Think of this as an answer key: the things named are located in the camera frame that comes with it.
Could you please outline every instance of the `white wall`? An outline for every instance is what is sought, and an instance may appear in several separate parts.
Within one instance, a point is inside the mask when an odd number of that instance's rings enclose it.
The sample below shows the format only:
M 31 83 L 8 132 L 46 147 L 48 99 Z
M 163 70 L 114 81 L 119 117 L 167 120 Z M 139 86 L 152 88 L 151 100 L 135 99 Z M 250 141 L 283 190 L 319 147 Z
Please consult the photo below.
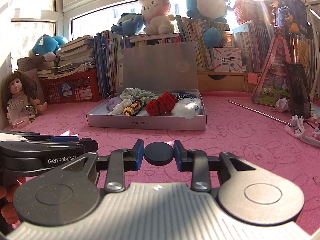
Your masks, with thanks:
M 0 83 L 11 71 L 10 28 L 13 12 L 12 0 L 0 0 Z M 8 119 L 0 110 L 0 129 L 8 126 Z

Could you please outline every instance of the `open box lid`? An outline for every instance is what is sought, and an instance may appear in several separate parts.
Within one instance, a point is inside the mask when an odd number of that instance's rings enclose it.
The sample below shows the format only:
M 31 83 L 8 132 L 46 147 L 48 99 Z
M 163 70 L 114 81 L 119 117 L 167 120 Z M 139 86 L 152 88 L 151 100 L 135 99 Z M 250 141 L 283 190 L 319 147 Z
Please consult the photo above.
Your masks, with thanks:
M 117 93 L 126 88 L 145 91 L 198 89 L 194 43 L 139 46 L 118 51 Z

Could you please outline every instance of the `glass cup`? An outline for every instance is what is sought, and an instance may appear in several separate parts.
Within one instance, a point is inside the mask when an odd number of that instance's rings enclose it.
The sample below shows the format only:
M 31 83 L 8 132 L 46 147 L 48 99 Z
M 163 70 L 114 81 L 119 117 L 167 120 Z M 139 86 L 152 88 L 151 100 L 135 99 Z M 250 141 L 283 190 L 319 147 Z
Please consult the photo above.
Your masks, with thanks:
M 15 102 L 7 107 L 10 120 L 15 131 L 29 132 L 29 115 L 23 100 Z

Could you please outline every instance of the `drawer handle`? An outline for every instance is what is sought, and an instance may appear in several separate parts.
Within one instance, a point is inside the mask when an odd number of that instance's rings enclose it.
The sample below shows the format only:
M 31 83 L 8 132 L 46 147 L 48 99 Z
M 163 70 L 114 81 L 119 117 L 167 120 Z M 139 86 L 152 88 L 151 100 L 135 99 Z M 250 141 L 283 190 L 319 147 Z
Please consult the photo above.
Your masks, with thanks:
M 216 76 L 216 75 L 208 75 L 210 78 L 212 78 L 213 80 L 221 80 L 224 79 L 226 77 L 226 75 L 221 75 L 221 76 Z

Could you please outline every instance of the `blue elephant plush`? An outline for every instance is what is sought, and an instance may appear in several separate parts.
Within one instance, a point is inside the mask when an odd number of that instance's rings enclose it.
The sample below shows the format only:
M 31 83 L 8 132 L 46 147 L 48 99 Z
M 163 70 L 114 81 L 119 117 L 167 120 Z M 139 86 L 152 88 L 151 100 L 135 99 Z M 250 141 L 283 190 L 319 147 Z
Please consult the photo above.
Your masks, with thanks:
M 136 35 L 143 27 L 142 14 L 124 13 L 118 20 L 117 25 L 111 27 L 111 31 L 123 36 Z
M 186 0 L 187 16 L 193 19 L 227 23 L 229 0 Z M 221 33 L 216 28 L 210 28 L 203 35 L 203 40 L 209 48 L 219 47 L 222 41 Z
M 29 58 L 34 58 L 37 54 L 44 55 L 46 61 L 54 61 L 59 55 L 59 46 L 68 42 L 67 38 L 63 36 L 49 36 L 42 35 L 34 47 L 29 51 Z

